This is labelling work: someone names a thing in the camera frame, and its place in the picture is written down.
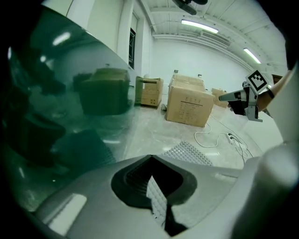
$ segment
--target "ceiling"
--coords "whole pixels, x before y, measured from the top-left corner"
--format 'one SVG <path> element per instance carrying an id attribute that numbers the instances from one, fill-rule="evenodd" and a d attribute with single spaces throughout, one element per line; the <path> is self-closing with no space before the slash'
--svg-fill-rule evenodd
<path id="1" fill-rule="evenodd" d="M 248 70 L 258 69 L 269 79 L 287 71 L 285 40 L 255 0 L 208 0 L 204 6 L 192 3 L 191 16 L 172 0 L 140 0 L 156 39 L 200 45 L 225 54 Z M 191 20 L 219 30 L 217 34 L 181 24 Z M 243 49 L 248 48 L 262 64 Z"/>

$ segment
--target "stacked cardboard boxes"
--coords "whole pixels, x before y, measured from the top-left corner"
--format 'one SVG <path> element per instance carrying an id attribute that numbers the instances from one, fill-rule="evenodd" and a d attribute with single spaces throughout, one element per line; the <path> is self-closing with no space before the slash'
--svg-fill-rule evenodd
<path id="1" fill-rule="evenodd" d="M 205 91 L 202 80 L 174 75 L 169 85 L 166 119 L 204 127 L 215 100 L 215 96 Z"/>

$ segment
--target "white perforated pad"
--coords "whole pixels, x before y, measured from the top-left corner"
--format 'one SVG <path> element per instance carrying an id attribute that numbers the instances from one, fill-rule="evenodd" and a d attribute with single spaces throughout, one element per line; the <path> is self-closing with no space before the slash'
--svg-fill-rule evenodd
<path id="1" fill-rule="evenodd" d="M 180 142 L 178 145 L 171 148 L 162 155 L 191 163 L 209 166 L 213 165 L 212 162 L 208 158 L 206 158 L 200 151 L 198 151 L 194 146 L 185 141 Z M 164 228 L 167 200 L 153 177 L 151 177 L 149 180 L 146 196 L 151 199 L 154 219 L 159 225 Z"/>
<path id="2" fill-rule="evenodd" d="M 146 196 L 151 199 L 154 219 L 164 228 L 167 200 L 153 177 L 151 177 L 149 180 Z"/>
<path id="3" fill-rule="evenodd" d="M 170 158 L 202 165 L 212 166 L 212 162 L 190 143 L 181 141 L 178 145 L 162 154 Z"/>

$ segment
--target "ceiling beam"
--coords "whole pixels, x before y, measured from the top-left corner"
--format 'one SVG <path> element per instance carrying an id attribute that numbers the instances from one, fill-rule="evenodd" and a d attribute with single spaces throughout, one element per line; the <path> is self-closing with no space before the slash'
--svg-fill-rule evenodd
<path id="1" fill-rule="evenodd" d="M 152 14 L 152 12 L 150 11 L 149 5 L 147 4 L 146 0 L 139 0 L 139 2 L 141 3 L 143 9 L 146 12 L 146 15 L 149 18 L 150 24 L 153 27 L 154 31 L 157 32 L 157 27 L 155 26 L 155 20 L 154 20 L 154 16 Z"/>
<path id="2" fill-rule="evenodd" d="M 190 14 L 188 14 L 187 12 L 185 12 L 184 10 L 178 8 L 178 7 L 155 7 L 152 8 L 151 10 L 152 14 L 169 14 L 169 13 L 175 13 L 175 14 L 185 14 L 186 18 L 188 17 L 194 17 L 197 18 L 198 20 L 206 20 L 206 21 L 210 21 L 216 25 L 218 25 L 219 27 L 222 27 L 224 29 L 226 29 L 227 31 L 237 35 L 239 38 L 241 38 L 244 43 L 246 42 L 246 46 L 248 46 L 248 48 L 256 53 L 259 53 L 262 56 L 262 61 L 266 61 L 268 59 L 267 55 L 264 53 L 264 51 L 262 49 L 260 49 L 251 39 L 249 39 L 244 33 L 242 33 L 241 31 L 239 31 L 237 28 L 234 28 L 232 25 L 229 25 L 228 23 L 219 20 L 216 17 L 210 16 L 208 14 L 205 15 L 201 15 L 198 14 L 195 16 L 191 16 Z"/>

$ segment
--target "cardboard box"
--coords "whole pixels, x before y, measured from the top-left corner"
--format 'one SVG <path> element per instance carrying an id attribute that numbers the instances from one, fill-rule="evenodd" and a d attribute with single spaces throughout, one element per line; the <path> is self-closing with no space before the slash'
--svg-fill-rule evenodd
<path id="1" fill-rule="evenodd" d="M 172 79 L 169 85 L 166 120 L 204 127 L 211 114 L 215 96 L 202 91 L 201 84 L 185 84 Z"/>
<path id="2" fill-rule="evenodd" d="M 162 99 L 164 81 L 161 78 L 136 78 L 135 103 L 142 107 L 157 109 Z"/>
<path id="3" fill-rule="evenodd" d="M 212 88 L 212 94 L 215 96 L 215 105 L 226 108 L 228 106 L 227 101 L 219 101 L 219 96 L 227 94 L 227 92 L 221 89 Z"/>
<path id="4" fill-rule="evenodd" d="M 183 76 L 183 75 L 179 75 L 179 74 L 175 74 L 172 77 L 173 80 L 175 80 L 177 83 L 182 82 L 188 85 L 197 85 L 198 87 L 200 87 L 200 91 L 205 91 L 205 84 L 204 81 L 198 78 L 193 78 L 193 77 L 188 77 L 188 76 Z"/>
<path id="5" fill-rule="evenodd" d="M 126 70 L 102 68 L 78 82 L 77 92 L 84 114 L 116 115 L 128 109 L 129 75 Z"/>

